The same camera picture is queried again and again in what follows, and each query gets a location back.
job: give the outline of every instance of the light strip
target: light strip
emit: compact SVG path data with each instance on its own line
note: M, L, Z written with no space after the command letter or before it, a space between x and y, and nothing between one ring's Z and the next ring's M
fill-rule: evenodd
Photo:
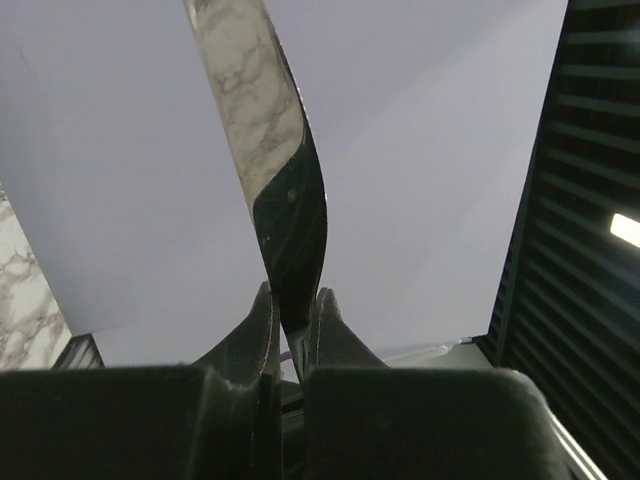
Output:
M611 233L640 248L640 223L616 213L611 220Z
M560 444L564 448L565 460L576 477L581 480L607 480L602 470L598 468L589 455L576 442L567 429L560 423L556 416L549 410L551 424Z

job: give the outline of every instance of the black louvered panel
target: black louvered panel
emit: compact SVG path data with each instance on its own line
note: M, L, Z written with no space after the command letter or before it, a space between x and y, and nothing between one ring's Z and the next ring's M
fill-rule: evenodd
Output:
M62 351L52 370L102 368L104 363L92 335L73 337Z
M640 0L571 3L536 145L501 364L609 478L640 478L640 251L610 233L640 220Z
M487 360L489 360L492 365L496 365L497 363L496 356L498 353L500 331L502 329L503 319L506 311L507 290L509 281L512 277L512 255L512 249L510 246L507 252L504 268L502 270L502 277L500 278L500 283L498 284L498 292L496 294L496 301L493 307L491 322L489 323L489 331L477 342L478 348L480 348L480 351L484 354L485 357L487 357Z

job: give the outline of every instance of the marble surface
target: marble surface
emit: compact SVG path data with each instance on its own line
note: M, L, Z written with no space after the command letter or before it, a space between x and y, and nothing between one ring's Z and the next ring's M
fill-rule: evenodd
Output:
M302 143L296 85L262 0L186 0L185 6L253 212L256 197Z
M50 368L70 338L0 185L0 370Z

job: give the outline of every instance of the black slats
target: black slats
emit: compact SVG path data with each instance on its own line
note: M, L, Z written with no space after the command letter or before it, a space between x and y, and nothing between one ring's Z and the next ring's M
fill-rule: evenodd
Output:
M610 232L640 221L640 0L570 1L527 185L478 345L609 478L640 478L640 249Z
M71 338L52 370L102 368L104 363L92 335Z

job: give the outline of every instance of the white wall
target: white wall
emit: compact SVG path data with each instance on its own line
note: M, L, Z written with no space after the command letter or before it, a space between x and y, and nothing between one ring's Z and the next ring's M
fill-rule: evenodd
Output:
M382 356L486 331L565 3L267 2L327 185L322 283ZM179 0L0 2L0 178L107 364L196 358L265 277Z

